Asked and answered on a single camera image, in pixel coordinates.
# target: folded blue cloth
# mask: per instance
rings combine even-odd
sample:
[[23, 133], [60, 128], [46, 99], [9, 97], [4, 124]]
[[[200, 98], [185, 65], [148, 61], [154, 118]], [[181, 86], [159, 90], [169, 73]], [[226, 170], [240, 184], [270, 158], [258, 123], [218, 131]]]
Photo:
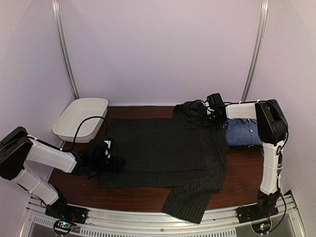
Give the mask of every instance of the folded blue cloth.
[[262, 146], [257, 122], [251, 119], [229, 119], [224, 125], [229, 146]]

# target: white wall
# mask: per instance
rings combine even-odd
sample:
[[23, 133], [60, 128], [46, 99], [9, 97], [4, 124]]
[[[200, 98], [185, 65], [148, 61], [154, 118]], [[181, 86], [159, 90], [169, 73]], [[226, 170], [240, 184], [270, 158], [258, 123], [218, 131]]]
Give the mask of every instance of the white wall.
[[270, 1], [249, 99], [276, 98], [289, 123], [282, 185], [292, 189], [309, 236], [316, 217], [316, 2]]
[[[51, 0], [0, 0], [0, 140], [17, 126], [59, 145], [52, 127], [71, 102]], [[43, 177], [49, 169], [33, 166]], [[29, 195], [0, 178], [0, 236], [15, 237]]]
[[261, 0], [64, 0], [81, 97], [174, 105], [221, 92], [240, 100]]

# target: brown wooden surface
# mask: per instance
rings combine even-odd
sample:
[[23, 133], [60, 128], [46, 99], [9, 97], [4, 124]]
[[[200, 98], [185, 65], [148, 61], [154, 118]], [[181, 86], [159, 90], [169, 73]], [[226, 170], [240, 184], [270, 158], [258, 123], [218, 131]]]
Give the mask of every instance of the brown wooden surface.
[[[106, 120], [112, 118], [170, 118], [173, 107], [110, 107]], [[106, 133], [103, 123], [97, 137]], [[74, 151], [86, 147], [76, 144]], [[263, 172], [263, 157], [258, 147], [233, 148], [226, 156], [226, 181], [221, 191], [213, 194], [207, 209], [249, 204], [257, 201]], [[170, 188], [99, 189], [96, 177], [76, 177], [54, 169], [50, 183], [57, 186], [70, 204], [123, 211], [161, 211]]]

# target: vertical metal post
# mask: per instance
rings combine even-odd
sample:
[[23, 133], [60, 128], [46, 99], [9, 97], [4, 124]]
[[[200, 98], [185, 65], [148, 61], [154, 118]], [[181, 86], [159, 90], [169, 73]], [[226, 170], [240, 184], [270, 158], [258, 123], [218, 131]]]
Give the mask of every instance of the vertical metal post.
[[59, 40], [63, 62], [65, 65], [67, 78], [69, 81], [69, 86], [73, 94], [73, 97], [76, 100], [76, 99], [79, 99], [79, 93], [78, 93], [78, 89], [77, 89], [76, 82], [74, 79], [73, 71], [71, 69], [70, 60], [69, 60], [69, 56], [68, 56], [68, 52], [66, 48], [63, 25], [62, 25], [62, 20], [61, 20], [61, 15], [60, 15], [59, 0], [52, 0], [52, 5], [53, 5], [53, 12], [54, 12], [55, 23], [56, 23], [56, 28], [57, 28], [57, 36]]
[[241, 101], [243, 102], [246, 101], [248, 97], [251, 83], [252, 83], [255, 70], [258, 64], [259, 53], [262, 47], [263, 37], [264, 37], [266, 26], [267, 26], [268, 12], [269, 12], [269, 0], [262, 0], [257, 39], [256, 39], [255, 48], [252, 55], [249, 72], [248, 72], [247, 82], [246, 82], [246, 85], [242, 94], [242, 98], [241, 98]]

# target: white plastic bin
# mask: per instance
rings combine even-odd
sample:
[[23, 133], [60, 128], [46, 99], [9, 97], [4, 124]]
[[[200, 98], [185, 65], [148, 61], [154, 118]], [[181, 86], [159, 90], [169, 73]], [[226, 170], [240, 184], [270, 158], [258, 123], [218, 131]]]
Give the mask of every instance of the white plastic bin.
[[[73, 101], [59, 117], [53, 127], [53, 132], [60, 139], [72, 142], [80, 123], [91, 116], [105, 118], [109, 102], [106, 99], [83, 98]], [[81, 126], [76, 138], [76, 143], [88, 143], [99, 131], [103, 119], [92, 118]]]

